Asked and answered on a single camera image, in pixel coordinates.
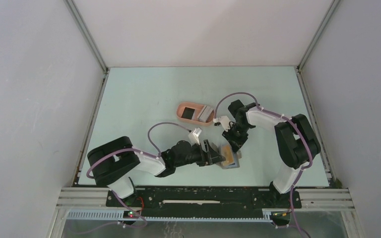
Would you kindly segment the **orange credit card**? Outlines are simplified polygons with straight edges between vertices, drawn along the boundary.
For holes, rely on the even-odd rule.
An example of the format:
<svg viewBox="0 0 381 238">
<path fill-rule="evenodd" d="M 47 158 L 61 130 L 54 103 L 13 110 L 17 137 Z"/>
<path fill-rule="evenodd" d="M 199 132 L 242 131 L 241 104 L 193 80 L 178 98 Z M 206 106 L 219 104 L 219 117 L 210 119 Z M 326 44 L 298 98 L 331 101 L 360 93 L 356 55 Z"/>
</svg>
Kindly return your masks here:
<svg viewBox="0 0 381 238">
<path fill-rule="evenodd" d="M 220 153 L 226 159 L 225 161 L 223 161 L 221 163 L 222 166 L 228 166 L 228 165 L 233 164 L 235 162 L 233 151 L 232 151 L 230 145 L 223 145 L 220 148 Z"/>
</svg>

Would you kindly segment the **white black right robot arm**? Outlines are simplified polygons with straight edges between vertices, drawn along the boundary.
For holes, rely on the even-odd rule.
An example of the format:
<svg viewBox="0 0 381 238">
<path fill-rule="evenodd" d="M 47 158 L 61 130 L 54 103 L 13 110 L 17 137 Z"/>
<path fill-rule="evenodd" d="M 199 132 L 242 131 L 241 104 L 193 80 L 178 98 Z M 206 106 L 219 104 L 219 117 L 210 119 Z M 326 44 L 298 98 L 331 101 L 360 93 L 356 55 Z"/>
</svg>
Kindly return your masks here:
<svg viewBox="0 0 381 238">
<path fill-rule="evenodd" d="M 222 135 L 234 153 L 248 140 L 249 129 L 262 127 L 275 134 L 282 165 L 271 183 L 273 190 L 268 199 L 274 207 L 282 207 L 288 202 L 288 192 L 295 187 L 302 171 L 312 166 L 314 157 L 321 151 L 309 120 L 303 114 L 288 118 L 257 103 L 243 105 L 240 100 L 233 101 L 228 110 L 234 120 L 221 116 L 215 122 L 223 127 Z"/>
</svg>

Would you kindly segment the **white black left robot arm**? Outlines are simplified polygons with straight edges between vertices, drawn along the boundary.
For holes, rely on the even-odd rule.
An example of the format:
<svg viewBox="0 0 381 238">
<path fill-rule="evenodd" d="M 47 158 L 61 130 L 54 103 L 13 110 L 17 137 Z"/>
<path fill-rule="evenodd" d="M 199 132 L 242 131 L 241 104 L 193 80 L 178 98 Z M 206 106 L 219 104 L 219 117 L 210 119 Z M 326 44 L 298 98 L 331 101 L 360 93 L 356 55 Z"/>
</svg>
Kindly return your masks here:
<svg viewBox="0 0 381 238">
<path fill-rule="evenodd" d="M 97 186 L 108 187 L 117 195 L 118 201 L 127 207 L 134 205 L 137 200 L 135 186 L 129 177 L 133 170 L 164 178 L 181 166 L 196 164 L 204 167 L 226 160 L 208 140 L 204 140 L 202 145 L 181 140 L 156 156 L 135 148 L 127 136 L 91 150 L 87 159 L 90 168 L 86 176 L 95 180 Z"/>
</svg>

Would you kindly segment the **taupe leather card holder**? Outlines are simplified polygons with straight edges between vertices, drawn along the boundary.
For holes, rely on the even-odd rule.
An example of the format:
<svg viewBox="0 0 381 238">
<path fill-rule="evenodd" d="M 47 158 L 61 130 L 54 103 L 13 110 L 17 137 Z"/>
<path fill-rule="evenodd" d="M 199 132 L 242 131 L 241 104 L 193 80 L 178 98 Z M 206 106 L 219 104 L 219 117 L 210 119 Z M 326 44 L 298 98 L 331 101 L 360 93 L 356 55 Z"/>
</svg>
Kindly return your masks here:
<svg viewBox="0 0 381 238">
<path fill-rule="evenodd" d="M 219 147 L 219 152 L 225 158 L 224 161 L 217 163 L 221 168 L 234 169 L 240 167 L 241 151 L 233 152 L 229 144 L 223 144 Z"/>
</svg>

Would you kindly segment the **peach plastic card tray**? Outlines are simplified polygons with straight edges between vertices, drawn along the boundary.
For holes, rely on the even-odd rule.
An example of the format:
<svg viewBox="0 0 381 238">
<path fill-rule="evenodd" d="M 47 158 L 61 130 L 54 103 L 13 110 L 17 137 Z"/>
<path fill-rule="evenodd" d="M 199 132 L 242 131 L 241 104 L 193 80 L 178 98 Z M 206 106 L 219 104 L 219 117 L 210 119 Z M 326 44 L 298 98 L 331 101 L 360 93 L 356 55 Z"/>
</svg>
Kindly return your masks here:
<svg viewBox="0 0 381 238">
<path fill-rule="evenodd" d="M 211 113 L 208 121 L 207 122 L 200 122 L 200 121 L 197 120 L 197 116 L 198 116 L 199 112 L 201 111 L 201 109 L 203 108 L 203 106 L 205 106 L 205 104 L 198 104 L 198 103 L 192 103 L 192 102 L 181 102 L 178 105 L 178 107 L 177 107 L 177 111 L 176 111 L 177 118 L 180 121 L 182 121 L 182 122 L 186 122 L 186 123 L 190 123 L 190 124 L 195 124 L 195 125 L 200 125 L 200 126 L 209 126 L 209 125 L 211 125 L 213 123 L 214 108 L 212 107 L 213 108 L 213 112 Z M 184 107 L 189 107 L 189 108 L 194 108 L 195 109 L 195 113 L 194 113 L 194 116 L 193 116 L 192 120 L 181 118 L 183 110 L 184 110 Z"/>
</svg>

